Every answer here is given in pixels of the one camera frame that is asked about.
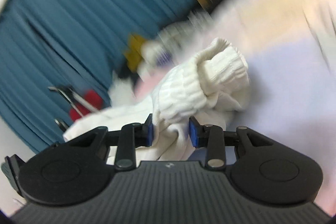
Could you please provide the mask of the black pole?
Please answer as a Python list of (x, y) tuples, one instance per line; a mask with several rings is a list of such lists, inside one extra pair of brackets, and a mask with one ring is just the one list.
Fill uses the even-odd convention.
[(66, 132), (69, 128), (69, 125), (66, 124), (65, 121), (62, 119), (54, 119), (55, 123), (57, 124), (58, 128), (61, 129), (62, 132)]

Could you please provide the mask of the red cloth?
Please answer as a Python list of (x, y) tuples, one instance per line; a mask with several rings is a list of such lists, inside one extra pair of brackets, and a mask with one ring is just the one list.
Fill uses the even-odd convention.
[(103, 99), (92, 89), (88, 90), (83, 96), (75, 91), (70, 93), (74, 107), (70, 109), (70, 118), (76, 121), (83, 116), (98, 112), (104, 106)]

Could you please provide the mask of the grey white clothes pile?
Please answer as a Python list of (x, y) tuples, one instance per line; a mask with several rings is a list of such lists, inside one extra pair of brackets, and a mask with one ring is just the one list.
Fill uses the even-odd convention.
[(187, 19), (169, 24), (156, 37), (141, 47), (143, 61), (138, 68), (140, 76), (152, 74), (155, 69), (169, 67), (192, 47), (195, 37), (213, 23), (205, 11), (191, 12)]

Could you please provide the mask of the mustard yellow garment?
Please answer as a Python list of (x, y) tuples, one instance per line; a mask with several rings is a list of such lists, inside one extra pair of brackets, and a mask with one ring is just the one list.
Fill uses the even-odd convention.
[(138, 66), (142, 63), (143, 57), (141, 49), (147, 42), (147, 39), (139, 34), (130, 34), (127, 41), (127, 50), (124, 53), (127, 68), (135, 73)]

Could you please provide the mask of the white jacket with lettered band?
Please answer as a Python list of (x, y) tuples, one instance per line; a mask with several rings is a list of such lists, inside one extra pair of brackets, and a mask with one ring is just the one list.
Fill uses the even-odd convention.
[(119, 130), (153, 116), (154, 140), (136, 149), (137, 162), (187, 160), (194, 152), (189, 118), (226, 128), (248, 103), (248, 64), (230, 42), (217, 38), (206, 49), (171, 69), (143, 100), (77, 120), (63, 135), (70, 141), (98, 126)]

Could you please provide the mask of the pastel rainbow duvet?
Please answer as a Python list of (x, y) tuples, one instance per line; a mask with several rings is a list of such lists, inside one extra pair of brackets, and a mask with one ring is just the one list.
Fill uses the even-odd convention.
[(249, 104), (233, 124), (317, 161), (324, 179), (315, 201), (334, 215), (335, 0), (226, 0), (174, 62), (217, 37), (236, 46), (249, 66)]

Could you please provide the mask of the blue curtain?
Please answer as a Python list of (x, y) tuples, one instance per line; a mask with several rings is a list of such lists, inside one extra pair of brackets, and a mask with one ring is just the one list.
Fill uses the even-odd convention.
[(127, 38), (150, 38), (195, 0), (9, 0), (1, 14), (1, 117), (33, 151), (62, 141), (66, 101), (49, 87), (96, 91), (109, 103)]

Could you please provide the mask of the silver tripod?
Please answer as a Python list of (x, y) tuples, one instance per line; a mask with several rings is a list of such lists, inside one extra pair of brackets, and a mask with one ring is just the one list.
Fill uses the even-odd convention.
[(49, 86), (48, 90), (60, 94), (81, 117), (83, 117), (84, 114), (76, 106), (76, 103), (79, 103), (90, 112), (98, 112), (97, 108), (86, 101), (80, 94), (76, 93), (71, 86)]

